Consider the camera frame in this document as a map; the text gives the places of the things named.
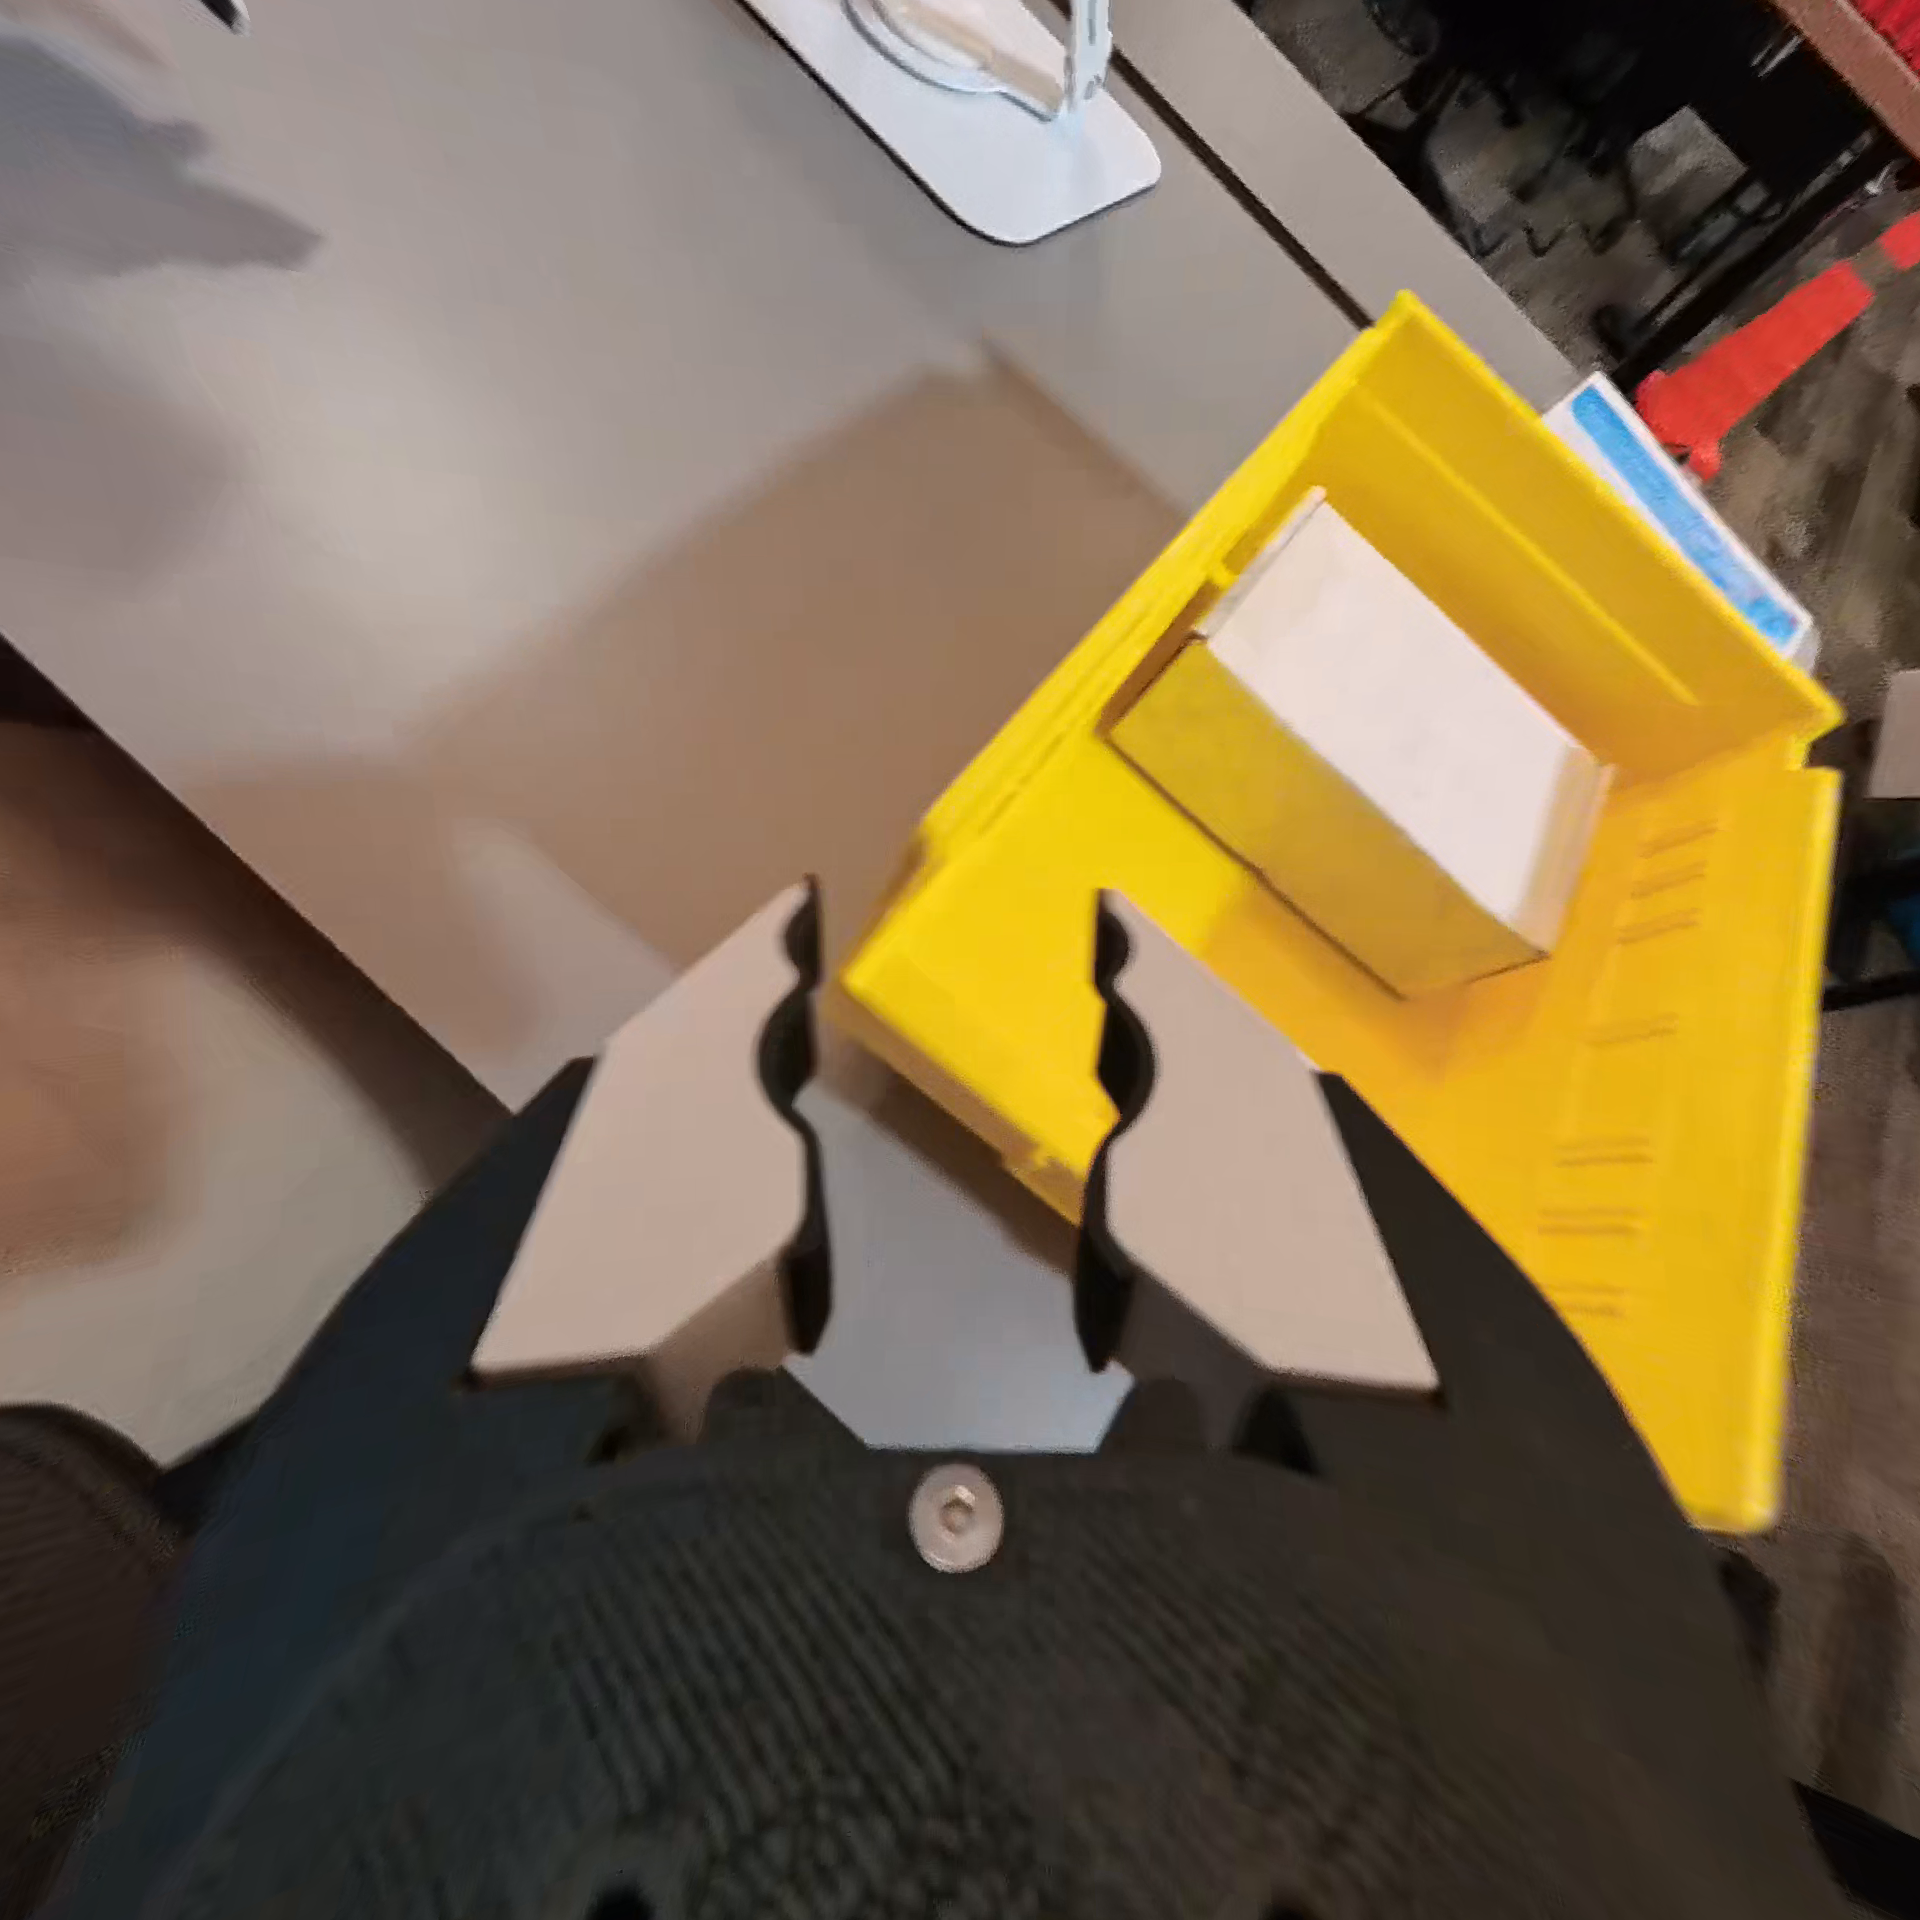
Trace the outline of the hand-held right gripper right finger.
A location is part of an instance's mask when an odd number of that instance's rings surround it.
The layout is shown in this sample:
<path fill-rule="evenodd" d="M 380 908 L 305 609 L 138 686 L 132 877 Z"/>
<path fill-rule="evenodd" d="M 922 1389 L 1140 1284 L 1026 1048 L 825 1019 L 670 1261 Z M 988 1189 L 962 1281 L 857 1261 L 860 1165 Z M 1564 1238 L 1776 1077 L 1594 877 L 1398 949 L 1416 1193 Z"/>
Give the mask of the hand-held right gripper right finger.
<path fill-rule="evenodd" d="M 1076 1233 L 1089 1369 L 1198 1397 L 1434 1397 L 1318 1068 L 1114 890 L 1095 898 L 1094 984 L 1114 1122 Z"/>

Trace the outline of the person's black sweater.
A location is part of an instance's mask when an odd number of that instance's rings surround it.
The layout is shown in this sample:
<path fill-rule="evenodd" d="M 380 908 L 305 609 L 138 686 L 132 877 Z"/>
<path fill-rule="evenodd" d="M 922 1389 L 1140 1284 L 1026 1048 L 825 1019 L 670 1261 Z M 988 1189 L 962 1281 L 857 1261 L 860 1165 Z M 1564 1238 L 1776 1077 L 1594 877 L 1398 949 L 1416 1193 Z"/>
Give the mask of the person's black sweater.
<path fill-rule="evenodd" d="M 2 1916 L 34 1916 L 132 1724 L 182 1532 L 158 1470 L 55 1406 L 2 1413 Z"/>

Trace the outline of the grey desk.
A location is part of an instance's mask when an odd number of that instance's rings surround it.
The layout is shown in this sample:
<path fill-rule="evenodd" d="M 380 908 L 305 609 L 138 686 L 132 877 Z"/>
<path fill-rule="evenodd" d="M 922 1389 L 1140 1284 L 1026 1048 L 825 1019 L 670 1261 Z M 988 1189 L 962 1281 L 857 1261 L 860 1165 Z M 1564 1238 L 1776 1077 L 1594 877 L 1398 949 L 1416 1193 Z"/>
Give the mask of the grey desk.
<path fill-rule="evenodd" d="M 512 1115 L 788 883 L 830 950 L 1414 291 L 1570 361 L 1235 5 L 1162 181 L 964 230 L 744 5 L 4 5 L 4 665 Z"/>

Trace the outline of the person's legs in tan trousers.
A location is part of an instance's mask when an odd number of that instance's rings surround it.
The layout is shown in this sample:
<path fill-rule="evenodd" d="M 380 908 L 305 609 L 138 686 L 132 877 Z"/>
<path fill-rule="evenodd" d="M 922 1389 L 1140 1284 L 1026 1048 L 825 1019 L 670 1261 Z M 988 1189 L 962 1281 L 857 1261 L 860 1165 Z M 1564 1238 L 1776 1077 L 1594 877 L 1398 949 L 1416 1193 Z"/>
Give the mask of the person's legs in tan trousers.
<path fill-rule="evenodd" d="M 506 1106 L 132 761 L 2 730 L 2 1389 L 244 1422 Z"/>

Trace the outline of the blue and white paper sheet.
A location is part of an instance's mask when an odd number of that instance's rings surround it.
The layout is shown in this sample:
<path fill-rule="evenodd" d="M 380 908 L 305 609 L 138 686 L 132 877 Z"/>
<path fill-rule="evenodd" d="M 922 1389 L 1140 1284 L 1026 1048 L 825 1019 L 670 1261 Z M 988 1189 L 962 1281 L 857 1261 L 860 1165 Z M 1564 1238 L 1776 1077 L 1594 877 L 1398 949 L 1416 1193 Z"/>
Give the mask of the blue and white paper sheet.
<path fill-rule="evenodd" d="M 1810 611 L 1716 515 L 1703 484 L 1654 436 L 1608 376 L 1543 411 L 1543 425 L 1640 515 L 1784 660 L 1817 672 Z"/>

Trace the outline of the white document stand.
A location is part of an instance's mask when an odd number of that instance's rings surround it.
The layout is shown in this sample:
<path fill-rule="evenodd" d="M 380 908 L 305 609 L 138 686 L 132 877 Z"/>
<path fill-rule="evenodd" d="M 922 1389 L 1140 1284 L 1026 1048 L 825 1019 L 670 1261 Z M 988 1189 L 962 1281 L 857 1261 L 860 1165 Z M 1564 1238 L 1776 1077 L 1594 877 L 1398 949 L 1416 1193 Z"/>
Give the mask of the white document stand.
<path fill-rule="evenodd" d="M 1008 249 L 1134 202 L 1162 158 L 1108 91 L 1114 6 L 1051 30 L 1023 3 L 751 3 L 960 226 Z"/>

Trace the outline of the white cardboard mailer box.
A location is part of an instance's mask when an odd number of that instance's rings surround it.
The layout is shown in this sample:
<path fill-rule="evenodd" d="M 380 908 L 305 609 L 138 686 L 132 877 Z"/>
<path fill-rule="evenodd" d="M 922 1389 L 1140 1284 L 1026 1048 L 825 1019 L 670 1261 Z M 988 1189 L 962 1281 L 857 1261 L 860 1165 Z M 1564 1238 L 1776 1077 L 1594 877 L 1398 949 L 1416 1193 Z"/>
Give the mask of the white cardboard mailer box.
<path fill-rule="evenodd" d="M 1321 488 L 1156 643 L 1103 731 L 1401 998 L 1552 954 L 1614 779 Z"/>

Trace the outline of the orange traffic cone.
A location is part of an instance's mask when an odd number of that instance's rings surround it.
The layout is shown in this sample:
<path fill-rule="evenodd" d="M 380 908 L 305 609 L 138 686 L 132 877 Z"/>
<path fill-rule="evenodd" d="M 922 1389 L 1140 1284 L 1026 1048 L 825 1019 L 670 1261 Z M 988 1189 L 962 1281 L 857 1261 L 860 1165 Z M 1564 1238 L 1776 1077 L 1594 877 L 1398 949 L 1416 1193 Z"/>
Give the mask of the orange traffic cone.
<path fill-rule="evenodd" d="M 1654 442 L 1711 483 L 1722 446 L 1857 325 L 1878 294 L 1919 266 L 1919 212 L 1890 225 L 1859 257 L 1834 264 L 1673 372 L 1649 372 L 1635 411 Z"/>

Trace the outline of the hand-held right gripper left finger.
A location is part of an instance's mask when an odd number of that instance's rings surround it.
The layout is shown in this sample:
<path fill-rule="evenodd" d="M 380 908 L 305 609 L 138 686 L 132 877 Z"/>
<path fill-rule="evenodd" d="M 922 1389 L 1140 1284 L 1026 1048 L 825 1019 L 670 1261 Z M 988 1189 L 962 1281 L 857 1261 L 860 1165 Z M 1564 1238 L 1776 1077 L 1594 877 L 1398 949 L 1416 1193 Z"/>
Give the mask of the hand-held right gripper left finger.
<path fill-rule="evenodd" d="M 706 1404 L 814 1354 L 832 1314 L 817 880 L 784 886 L 592 1061 L 472 1350 L 486 1385 L 632 1376 Z"/>

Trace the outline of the yellow plastic bin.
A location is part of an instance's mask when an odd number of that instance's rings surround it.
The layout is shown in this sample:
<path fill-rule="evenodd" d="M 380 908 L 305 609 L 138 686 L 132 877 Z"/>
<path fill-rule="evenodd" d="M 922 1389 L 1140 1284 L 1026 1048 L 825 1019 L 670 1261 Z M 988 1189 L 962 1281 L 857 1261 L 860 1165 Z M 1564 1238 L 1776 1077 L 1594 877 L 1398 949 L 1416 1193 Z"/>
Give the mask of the yellow plastic bin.
<path fill-rule="evenodd" d="M 1617 779 L 1556 949 L 1400 998 L 1108 740 L 1314 490 Z M 1114 1126 L 1098 893 L 1427 1161 L 1608 1376 L 1691 1520 L 1770 1530 L 1840 779 L 1836 702 L 1400 292 L 932 803 L 832 1012 L 1067 1221 Z"/>

